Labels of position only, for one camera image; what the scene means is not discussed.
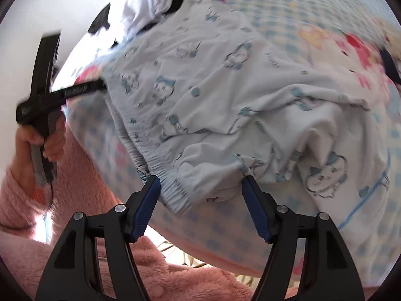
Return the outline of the person's left hand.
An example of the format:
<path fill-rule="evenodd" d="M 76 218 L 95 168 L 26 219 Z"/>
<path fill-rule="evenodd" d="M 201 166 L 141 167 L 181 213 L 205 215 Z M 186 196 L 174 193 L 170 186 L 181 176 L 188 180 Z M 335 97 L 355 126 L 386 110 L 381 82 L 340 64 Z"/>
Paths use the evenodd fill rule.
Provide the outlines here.
<path fill-rule="evenodd" d="M 44 157 L 50 162 L 58 162 L 64 154 L 65 116 L 62 114 L 56 121 L 56 129 L 47 139 L 44 139 L 32 126 L 19 126 L 16 131 L 16 151 L 10 166 L 10 171 L 24 193 L 33 198 L 37 193 L 35 172 L 31 160 L 30 146 L 44 146 Z"/>

